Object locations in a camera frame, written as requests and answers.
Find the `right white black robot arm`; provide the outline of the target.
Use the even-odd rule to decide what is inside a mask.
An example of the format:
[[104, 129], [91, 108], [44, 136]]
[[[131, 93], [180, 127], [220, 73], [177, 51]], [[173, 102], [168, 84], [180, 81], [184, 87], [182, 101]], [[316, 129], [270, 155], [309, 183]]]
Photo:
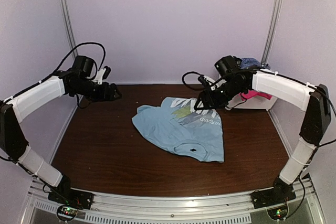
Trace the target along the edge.
[[218, 85], [200, 75], [198, 80], [203, 88], [195, 110], [224, 108], [236, 95], [255, 90], [291, 103], [305, 113], [297, 146], [269, 192], [271, 202], [279, 204], [289, 198], [293, 182], [309, 166], [331, 122], [334, 107], [328, 88], [323, 84], [303, 83], [259, 66], [242, 68], [241, 59], [235, 56], [222, 57], [215, 68], [223, 83]]

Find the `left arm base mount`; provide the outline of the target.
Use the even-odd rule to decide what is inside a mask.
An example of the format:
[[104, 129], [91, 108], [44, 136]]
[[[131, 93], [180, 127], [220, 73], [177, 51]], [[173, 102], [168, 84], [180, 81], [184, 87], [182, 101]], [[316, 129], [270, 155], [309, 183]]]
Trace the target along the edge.
[[59, 203], [56, 209], [56, 216], [62, 222], [73, 221], [79, 217], [82, 210], [90, 210], [94, 195], [86, 191], [70, 190], [68, 196], [64, 196], [56, 190], [50, 189], [48, 199]]

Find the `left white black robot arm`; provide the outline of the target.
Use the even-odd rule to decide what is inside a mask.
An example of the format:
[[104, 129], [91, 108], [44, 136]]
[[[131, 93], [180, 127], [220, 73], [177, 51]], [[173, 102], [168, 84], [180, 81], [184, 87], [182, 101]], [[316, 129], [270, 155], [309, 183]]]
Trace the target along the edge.
[[91, 71], [96, 66], [93, 59], [77, 56], [67, 71], [56, 70], [22, 93], [1, 102], [1, 149], [9, 161], [47, 184], [64, 205], [71, 205], [76, 199], [70, 179], [29, 146], [20, 124], [27, 116], [63, 95], [81, 95], [91, 103], [120, 99], [122, 94], [117, 85], [105, 81], [111, 69], [107, 66], [97, 69], [92, 77]]

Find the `light blue printed t-shirt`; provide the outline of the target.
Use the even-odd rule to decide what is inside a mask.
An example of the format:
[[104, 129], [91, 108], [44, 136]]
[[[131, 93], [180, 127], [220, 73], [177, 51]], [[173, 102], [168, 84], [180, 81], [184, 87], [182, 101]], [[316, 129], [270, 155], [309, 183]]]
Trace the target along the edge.
[[132, 123], [150, 143], [200, 162], [224, 162], [221, 117], [216, 110], [194, 110], [195, 98], [166, 97], [160, 106], [137, 108]]

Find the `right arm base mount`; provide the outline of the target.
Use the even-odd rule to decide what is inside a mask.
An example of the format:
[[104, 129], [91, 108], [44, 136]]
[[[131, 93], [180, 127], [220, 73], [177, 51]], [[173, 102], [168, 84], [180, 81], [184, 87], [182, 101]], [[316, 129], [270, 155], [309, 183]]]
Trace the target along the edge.
[[265, 208], [271, 220], [283, 221], [289, 216], [288, 202], [296, 199], [292, 189], [285, 193], [277, 193], [274, 188], [256, 190], [250, 194], [254, 209]]

